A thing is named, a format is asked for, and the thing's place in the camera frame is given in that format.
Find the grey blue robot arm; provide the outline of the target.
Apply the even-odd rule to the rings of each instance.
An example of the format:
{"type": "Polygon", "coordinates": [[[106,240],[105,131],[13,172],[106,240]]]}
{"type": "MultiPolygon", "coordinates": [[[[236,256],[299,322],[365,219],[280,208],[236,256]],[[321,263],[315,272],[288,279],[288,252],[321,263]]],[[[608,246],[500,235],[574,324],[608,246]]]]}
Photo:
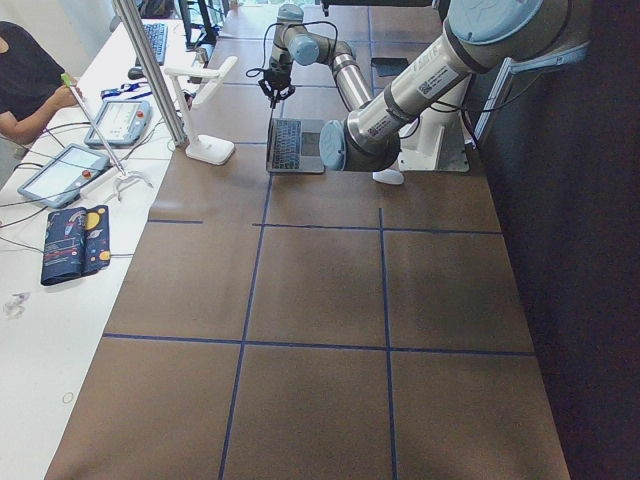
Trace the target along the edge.
{"type": "Polygon", "coordinates": [[[589,41],[589,1],[452,1],[441,35],[382,93],[371,94],[350,47],[308,31],[303,10],[278,10],[268,67],[259,84],[273,103],[294,92],[294,64],[328,66],[349,114],[327,122],[319,157],[334,171],[377,172],[401,148],[399,131],[471,74],[511,58],[529,61],[589,41]]]}

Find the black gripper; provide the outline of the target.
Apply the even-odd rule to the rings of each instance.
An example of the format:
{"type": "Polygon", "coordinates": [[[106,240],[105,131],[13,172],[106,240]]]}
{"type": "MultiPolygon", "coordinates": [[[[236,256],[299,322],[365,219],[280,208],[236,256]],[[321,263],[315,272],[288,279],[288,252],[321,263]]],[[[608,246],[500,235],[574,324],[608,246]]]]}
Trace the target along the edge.
{"type": "Polygon", "coordinates": [[[278,98],[286,100],[295,93],[295,87],[291,84],[290,68],[269,68],[266,78],[269,81],[272,94],[269,97],[269,108],[274,110],[278,104],[278,98]]]}

